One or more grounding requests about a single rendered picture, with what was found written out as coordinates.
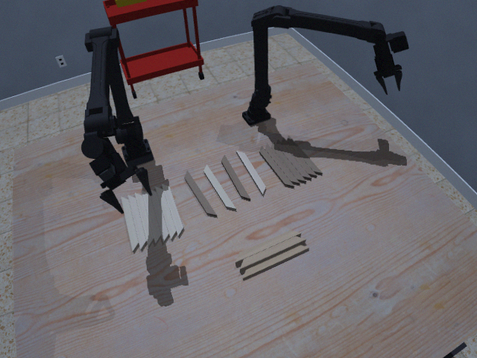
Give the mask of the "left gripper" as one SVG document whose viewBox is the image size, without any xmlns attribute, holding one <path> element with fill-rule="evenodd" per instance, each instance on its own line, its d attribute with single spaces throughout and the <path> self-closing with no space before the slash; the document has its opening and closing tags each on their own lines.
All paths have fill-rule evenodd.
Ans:
<svg viewBox="0 0 477 358">
<path fill-rule="evenodd" d="M 376 58 L 376 59 L 377 59 L 378 65 L 379 65 L 380 72 L 376 71 L 376 72 L 374 72 L 374 75 L 376 76 L 377 81 L 384 88 L 386 95 L 388 93 L 387 93 L 385 82 L 384 82 L 383 78 L 387 78 L 387 77 L 390 77 L 390 76 L 393 76 L 393 75 L 395 76 L 397 87 L 398 87 L 398 90 L 400 91 L 400 82 L 401 82 L 401 79 L 402 79 L 402 71 L 400 71 L 400 69 L 402 69 L 401 65 L 397 64 L 397 65 L 394 66 L 391 54 L 387 55 L 385 59 L 383 57 Z M 382 76 L 383 76 L 383 78 L 382 78 Z"/>
</svg>

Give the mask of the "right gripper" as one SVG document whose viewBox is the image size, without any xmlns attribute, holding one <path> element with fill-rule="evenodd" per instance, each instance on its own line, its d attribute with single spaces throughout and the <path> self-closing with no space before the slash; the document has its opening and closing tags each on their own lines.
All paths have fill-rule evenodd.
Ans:
<svg viewBox="0 0 477 358">
<path fill-rule="evenodd" d="M 134 169 L 135 170 L 137 169 L 137 170 L 135 171 Z M 148 170 L 145 169 L 144 167 L 138 169 L 136 165 L 129 165 L 127 168 L 113 175 L 113 177 L 110 178 L 108 181 L 104 181 L 103 183 L 100 184 L 102 189 L 106 188 L 106 186 L 109 188 L 108 190 L 101 193 L 100 198 L 106 201 L 108 204 L 114 206 L 121 214 L 123 214 L 124 211 L 121 208 L 121 205 L 118 202 L 113 190 L 117 186 L 120 186 L 124 182 L 126 182 L 126 180 L 129 177 L 133 176 L 134 174 L 136 174 L 136 176 L 138 177 L 138 179 L 140 180 L 140 182 L 142 183 L 142 185 L 144 186 L 148 194 L 152 196 L 151 188 L 149 186 L 149 181 L 148 181 Z"/>
</svg>

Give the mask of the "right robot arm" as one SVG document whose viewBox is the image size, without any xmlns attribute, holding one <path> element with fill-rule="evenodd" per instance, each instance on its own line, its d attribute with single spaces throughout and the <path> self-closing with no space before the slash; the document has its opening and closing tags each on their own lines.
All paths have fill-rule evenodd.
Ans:
<svg viewBox="0 0 477 358">
<path fill-rule="evenodd" d="M 121 149 L 126 162 L 149 155 L 152 151 L 148 140 L 143 139 L 139 117 L 133 117 L 127 101 L 119 64 L 118 29 L 110 26 L 89 30 L 84 44 L 87 51 L 93 53 L 81 150 L 84 156 L 95 159 L 89 165 L 104 182 L 127 167 L 114 149 L 109 136 L 115 136 L 118 144 L 124 144 Z M 110 89 L 116 116 L 111 113 Z"/>
</svg>

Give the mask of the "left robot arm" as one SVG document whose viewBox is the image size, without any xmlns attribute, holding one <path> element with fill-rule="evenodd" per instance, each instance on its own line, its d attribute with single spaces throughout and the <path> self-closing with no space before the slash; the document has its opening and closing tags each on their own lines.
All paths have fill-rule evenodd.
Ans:
<svg viewBox="0 0 477 358">
<path fill-rule="evenodd" d="M 242 113 L 249 125 L 271 118 L 265 109 L 271 103 L 271 87 L 268 84 L 268 27 L 270 28 L 305 28 L 332 34 L 340 34 L 375 43 L 375 63 L 377 71 L 379 65 L 376 58 L 386 58 L 391 51 L 397 53 L 408 49 L 408 41 L 404 31 L 386 34 L 383 25 L 373 21 L 357 21 L 317 13 L 308 13 L 277 5 L 254 13 L 251 21 L 253 27 L 254 60 L 255 60 L 255 90 L 252 94 L 250 106 Z M 394 59 L 391 54 L 393 63 Z M 265 109 L 264 109 L 265 108 Z"/>
</svg>

